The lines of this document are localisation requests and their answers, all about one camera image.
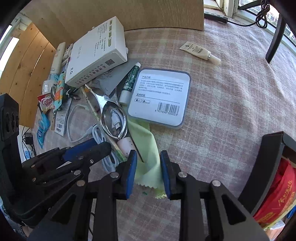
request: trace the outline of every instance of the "tablecloth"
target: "tablecloth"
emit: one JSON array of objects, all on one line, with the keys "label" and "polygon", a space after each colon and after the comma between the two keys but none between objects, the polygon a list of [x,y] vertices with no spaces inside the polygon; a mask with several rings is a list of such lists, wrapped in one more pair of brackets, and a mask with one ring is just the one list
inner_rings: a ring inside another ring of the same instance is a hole
[{"label": "tablecloth", "polygon": [[[255,27],[239,27],[205,20],[205,30],[151,28],[125,32],[128,57],[141,67],[174,69],[191,75],[184,126],[172,130],[150,125],[159,151],[198,180],[220,180],[236,197],[243,190],[259,150],[261,137],[285,131],[296,138],[296,60],[279,46],[268,64],[271,38]],[[221,59],[215,66],[179,49],[196,42]],[[38,129],[37,114],[34,136]],[[91,113],[77,110],[70,123],[72,138],[94,123]],[[48,131],[41,150],[73,146]],[[105,175],[100,163],[91,167],[89,181]],[[180,202],[157,200],[147,188],[134,186],[127,201],[117,201],[118,239],[178,240]]]}]

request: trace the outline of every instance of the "red plastic package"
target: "red plastic package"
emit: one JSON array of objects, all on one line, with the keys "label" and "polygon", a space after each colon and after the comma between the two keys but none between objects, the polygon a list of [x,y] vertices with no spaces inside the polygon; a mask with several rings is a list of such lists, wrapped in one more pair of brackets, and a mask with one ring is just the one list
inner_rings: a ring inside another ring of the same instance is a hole
[{"label": "red plastic package", "polygon": [[40,102],[40,107],[45,114],[48,110],[53,108],[53,100],[50,94],[39,95],[38,100]]},{"label": "red plastic package", "polygon": [[262,227],[274,222],[292,204],[296,191],[295,175],[296,169],[282,158],[270,189],[254,215]]}]

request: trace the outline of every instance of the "red creamer packet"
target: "red creamer packet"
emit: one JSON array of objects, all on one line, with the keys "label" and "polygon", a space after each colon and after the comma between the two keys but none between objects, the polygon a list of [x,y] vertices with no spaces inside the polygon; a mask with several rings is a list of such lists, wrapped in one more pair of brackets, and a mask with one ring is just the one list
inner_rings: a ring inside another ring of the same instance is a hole
[{"label": "red creamer packet", "polygon": [[40,102],[41,109],[45,114],[48,110],[53,108],[53,100],[49,94],[39,95],[38,100]]}]

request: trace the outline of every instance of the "barcode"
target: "barcode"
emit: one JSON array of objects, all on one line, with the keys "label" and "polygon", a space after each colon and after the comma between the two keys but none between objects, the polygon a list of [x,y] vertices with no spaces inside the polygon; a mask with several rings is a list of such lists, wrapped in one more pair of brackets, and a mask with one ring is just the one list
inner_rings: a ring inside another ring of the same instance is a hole
[{"label": "barcode", "polygon": [[179,108],[180,108],[180,106],[178,106],[178,105],[159,102],[157,110],[165,111],[165,112],[173,113],[173,114],[178,114]]},{"label": "barcode", "polygon": [[115,62],[112,59],[109,59],[105,62],[108,65],[114,64]]}]

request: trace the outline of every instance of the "red bag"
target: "red bag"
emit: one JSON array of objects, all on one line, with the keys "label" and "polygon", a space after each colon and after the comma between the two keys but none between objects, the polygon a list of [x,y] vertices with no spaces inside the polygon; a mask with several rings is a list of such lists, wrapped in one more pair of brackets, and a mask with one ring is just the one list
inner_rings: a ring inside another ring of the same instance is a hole
[{"label": "red bag", "polygon": [[292,204],[296,191],[295,171],[289,161],[281,159],[270,189],[254,215],[262,227],[274,222]]}]

